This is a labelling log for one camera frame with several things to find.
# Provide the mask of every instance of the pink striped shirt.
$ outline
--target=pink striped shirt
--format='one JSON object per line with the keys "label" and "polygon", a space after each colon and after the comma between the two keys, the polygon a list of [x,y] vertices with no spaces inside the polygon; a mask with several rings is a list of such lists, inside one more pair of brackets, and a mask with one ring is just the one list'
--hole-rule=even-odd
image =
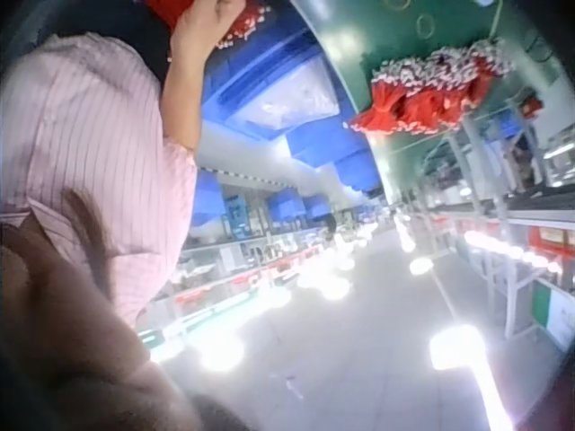
{"label": "pink striped shirt", "polygon": [[53,37],[3,82],[0,219],[31,212],[59,253],[88,273],[63,204],[86,192],[102,213],[118,313],[130,324],[164,286],[186,238],[196,166],[163,138],[160,85],[124,43]]}

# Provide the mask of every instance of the bright light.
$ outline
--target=bright light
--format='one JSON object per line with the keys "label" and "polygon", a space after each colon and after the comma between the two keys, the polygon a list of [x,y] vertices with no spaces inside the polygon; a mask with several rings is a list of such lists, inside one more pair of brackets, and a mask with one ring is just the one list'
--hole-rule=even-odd
{"label": "bright light", "polygon": [[198,345],[201,364],[215,373],[225,373],[237,367],[243,359],[245,348],[236,336],[213,334]]}
{"label": "bright light", "polygon": [[556,148],[548,153],[545,153],[544,155],[544,159],[551,159],[552,157],[559,155],[559,154],[563,154],[563,153],[567,153],[568,151],[575,149],[575,143],[571,142],[570,144],[566,144],[566,145],[562,145],[559,148]]}
{"label": "bright light", "polygon": [[356,261],[352,258],[340,259],[340,263],[338,264],[338,268],[342,271],[351,271],[355,267]]}
{"label": "bright light", "polygon": [[431,339],[429,351],[436,370],[469,366],[482,393],[491,431],[513,430],[485,355],[485,343],[475,327],[463,325],[445,330]]}
{"label": "bright light", "polygon": [[170,339],[160,346],[153,347],[150,350],[150,358],[157,364],[172,359],[183,350],[183,342],[180,339]]}
{"label": "bright light", "polygon": [[345,278],[331,276],[324,280],[320,290],[325,299],[339,301],[348,295],[351,284]]}
{"label": "bright light", "polygon": [[535,256],[531,264],[535,268],[546,268],[549,265],[549,260],[544,256]]}
{"label": "bright light", "polygon": [[514,260],[520,260],[523,257],[523,253],[523,249],[517,245],[509,247],[507,250],[507,255]]}
{"label": "bright light", "polygon": [[291,292],[284,287],[268,288],[260,293],[261,300],[269,308],[285,307],[291,301]]}
{"label": "bright light", "polygon": [[534,259],[535,259],[535,253],[533,253],[532,251],[526,251],[525,253],[523,253],[522,260],[525,263],[532,263]]}
{"label": "bright light", "polygon": [[547,265],[547,270],[553,274],[561,274],[563,272],[561,265],[559,265],[557,262],[551,262],[549,265]]}
{"label": "bright light", "polygon": [[184,327],[181,324],[181,321],[174,321],[173,323],[166,326],[162,332],[167,339],[171,339],[179,334],[182,334],[184,332]]}
{"label": "bright light", "polygon": [[474,247],[486,248],[488,237],[481,232],[467,231],[464,234],[465,240]]}
{"label": "bright light", "polygon": [[433,261],[429,258],[417,258],[410,263],[410,271],[414,276],[425,274],[433,268]]}
{"label": "bright light", "polygon": [[411,253],[415,250],[415,242],[408,235],[400,235],[400,240],[402,242],[402,249],[406,253]]}
{"label": "bright light", "polygon": [[476,328],[463,325],[433,337],[429,350],[433,367],[441,371],[469,365],[478,356],[485,355],[485,344]]}
{"label": "bright light", "polygon": [[505,242],[502,242],[497,238],[493,238],[492,236],[488,236],[487,241],[485,242],[485,248],[494,253],[505,252],[505,245],[507,245]]}

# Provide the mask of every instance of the wall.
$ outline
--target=wall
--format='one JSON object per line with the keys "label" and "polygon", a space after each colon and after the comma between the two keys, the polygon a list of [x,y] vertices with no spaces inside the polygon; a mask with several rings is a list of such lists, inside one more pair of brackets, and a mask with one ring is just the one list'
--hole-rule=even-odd
{"label": "wall", "polygon": [[547,147],[550,137],[575,122],[575,92],[565,73],[544,92],[539,94],[544,108],[533,120],[540,146]]}

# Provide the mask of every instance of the fluorescent light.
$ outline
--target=fluorescent light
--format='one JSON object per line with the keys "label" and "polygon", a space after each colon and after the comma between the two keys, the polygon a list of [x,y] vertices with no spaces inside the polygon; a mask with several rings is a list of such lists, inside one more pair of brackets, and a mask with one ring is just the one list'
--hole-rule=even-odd
{"label": "fluorescent light", "polygon": [[340,263],[338,264],[338,268],[342,271],[351,271],[355,267],[356,261],[352,258],[340,259]]}
{"label": "fluorescent light", "polygon": [[406,253],[411,253],[415,250],[415,242],[409,235],[400,235],[400,241],[402,242],[402,249]]}
{"label": "fluorescent light", "polygon": [[433,261],[429,258],[417,258],[410,263],[410,272],[414,276],[425,274],[433,268]]}
{"label": "fluorescent light", "polygon": [[544,159],[551,159],[552,157],[554,157],[556,155],[567,153],[568,151],[573,150],[573,149],[575,149],[575,142],[571,142],[569,144],[562,145],[559,148],[555,148],[554,150],[545,153],[543,158]]}
{"label": "fluorescent light", "polygon": [[523,257],[523,253],[523,249],[517,245],[509,247],[507,250],[507,255],[514,260],[520,260]]}
{"label": "fluorescent light", "polygon": [[183,350],[183,342],[180,339],[171,339],[165,343],[150,349],[150,359],[157,364],[172,359]]}
{"label": "fluorescent light", "polygon": [[268,287],[260,293],[264,306],[269,308],[285,307],[291,301],[291,292],[285,287]]}
{"label": "fluorescent light", "polygon": [[561,274],[563,272],[561,265],[559,265],[557,262],[551,262],[549,265],[547,265],[547,270],[553,274]]}
{"label": "fluorescent light", "polygon": [[325,299],[339,301],[348,295],[351,290],[351,284],[345,278],[332,276],[324,280],[320,290]]}
{"label": "fluorescent light", "polygon": [[531,264],[535,268],[546,268],[549,265],[549,260],[545,256],[535,256]]}
{"label": "fluorescent light", "polygon": [[233,335],[205,337],[199,345],[201,364],[209,371],[225,373],[237,367],[243,359],[245,348]]}
{"label": "fluorescent light", "polygon": [[441,332],[429,343],[431,363],[436,370],[469,366],[482,394],[491,431],[512,431],[513,424],[503,408],[479,331],[462,325]]}
{"label": "fluorescent light", "polygon": [[534,259],[535,259],[535,253],[533,253],[532,251],[526,251],[525,253],[523,253],[522,260],[525,263],[531,263],[533,262]]}
{"label": "fluorescent light", "polygon": [[436,370],[448,370],[469,365],[485,354],[485,344],[479,331],[470,325],[444,330],[429,343],[431,363]]}

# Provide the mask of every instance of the ceiling light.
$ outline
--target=ceiling light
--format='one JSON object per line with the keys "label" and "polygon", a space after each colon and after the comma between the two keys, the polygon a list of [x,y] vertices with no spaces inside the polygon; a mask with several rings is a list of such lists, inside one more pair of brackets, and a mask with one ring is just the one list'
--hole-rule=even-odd
{"label": "ceiling light", "polygon": [[545,256],[535,256],[531,264],[535,268],[546,268],[549,265],[549,260]]}
{"label": "ceiling light", "polygon": [[433,261],[430,258],[417,258],[410,263],[410,272],[414,276],[425,274],[433,268]]}
{"label": "ceiling light", "polygon": [[285,307],[291,301],[291,292],[285,287],[269,287],[261,293],[261,300],[269,308]]}
{"label": "ceiling light", "polygon": [[338,265],[338,268],[341,269],[342,271],[351,271],[355,267],[356,267],[356,261],[352,258],[340,259],[340,263]]}
{"label": "ceiling light", "polygon": [[320,290],[325,299],[339,301],[348,295],[351,284],[345,278],[332,276],[324,280]]}
{"label": "ceiling light", "polygon": [[462,325],[439,333],[431,339],[429,352],[436,370],[461,366],[471,368],[482,394],[491,431],[513,430],[485,354],[485,342],[475,327]]}
{"label": "ceiling light", "polygon": [[567,153],[570,150],[575,149],[575,142],[570,142],[568,144],[562,145],[559,148],[555,148],[552,151],[548,151],[547,153],[545,153],[544,155],[544,159],[551,159],[552,157],[559,155],[559,154],[563,154],[563,153]]}
{"label": "ceiling light", "polygon": [[523,249],[517,245],[509,247],[507,250],[507,255],[514,260],[520,260],[523,257],[523,253]]}
{"label": "ceiling light", "polygon": [[243,343],[233,335],[205,338],[199,346],[201,364],[209,371],[225,373],[237,367],[243,359]]}
{"label": "ceiling light", "polygon": [[525,263],[531,263],[531,262],[533,262],[534,258],[535,258],[535,253],[533,253],[532,251],[526,251],[525,253],[523,253],[522,260]]}
{"label": "ceiling light", "polygon": [[547,265],[547,270],[553,274],[562,273],[561,265],[559,265],[557,262],[551,262],[549,265]]}

